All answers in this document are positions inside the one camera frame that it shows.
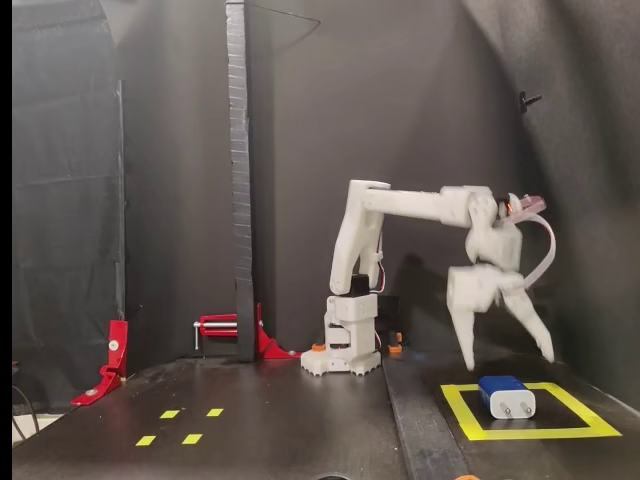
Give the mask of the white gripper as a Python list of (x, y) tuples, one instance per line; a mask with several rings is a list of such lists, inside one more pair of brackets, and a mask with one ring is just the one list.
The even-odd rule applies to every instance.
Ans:
[(490, 264), (449, 268), (446, 302), (468, 371), (475, 368), (474, 313), (486, 312), (500, 293), (505, 308), (531, 335), (544, 359), (555, 360), (550, 332), (523, 286), (520, 273)]

